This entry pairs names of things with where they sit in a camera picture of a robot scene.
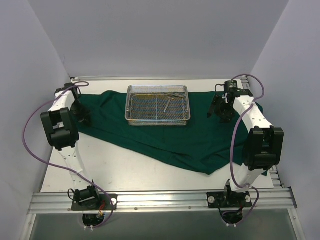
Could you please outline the green surgical cloth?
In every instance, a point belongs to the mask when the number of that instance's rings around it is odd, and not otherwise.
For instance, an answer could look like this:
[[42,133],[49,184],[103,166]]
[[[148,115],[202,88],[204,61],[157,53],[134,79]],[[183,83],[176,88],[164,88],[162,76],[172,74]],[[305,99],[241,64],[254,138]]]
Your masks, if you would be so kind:
[[191,118],[186,125],[132,126],[125,119],[125,93],[82,94],[80,102],[90,111],[91,126],[76,126],[90,137],[193,172],[211,175],[230,162],[241,165],[248,137],[245,125],[235,127],[235,119],[220,123],[216,115],[207,118],[213,92],[191,92],[188,97]]

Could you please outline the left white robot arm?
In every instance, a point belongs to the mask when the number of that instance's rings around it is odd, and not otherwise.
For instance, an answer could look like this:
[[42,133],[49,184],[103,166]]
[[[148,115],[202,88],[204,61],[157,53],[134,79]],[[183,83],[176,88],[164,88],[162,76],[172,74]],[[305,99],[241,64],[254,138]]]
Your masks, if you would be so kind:
[[58,88],[52,107],[41,113],[40,119],[49,145],[58,151],[66,168],[70,169],[74,186],[69,190],[73,193],[71,199],[90,210],[97,209],[101,197],[85,169],[78,148],[80,135],[76,122],[91,125],[90,111],[80,102],[78,86],[66,83],[63,88]]

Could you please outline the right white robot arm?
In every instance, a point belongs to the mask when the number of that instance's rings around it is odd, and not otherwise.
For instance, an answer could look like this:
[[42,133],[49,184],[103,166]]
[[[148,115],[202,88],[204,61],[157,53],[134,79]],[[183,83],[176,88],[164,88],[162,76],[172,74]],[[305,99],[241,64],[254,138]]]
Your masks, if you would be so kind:
[[239,115],[235,127],[243,123],[248,131],[242,149],[243,163],[238,172],[230,172],[230,189],[222,193],[223,203],[232,207],[240,201],[239,193],[247,192],[259,175],[279,164],[284,131],[266,119],[251,91],[240,89],[234,79],[224,82],[223,95],[214,95],[207,117],[212,115],[219,117],[221,123],[230,123]]

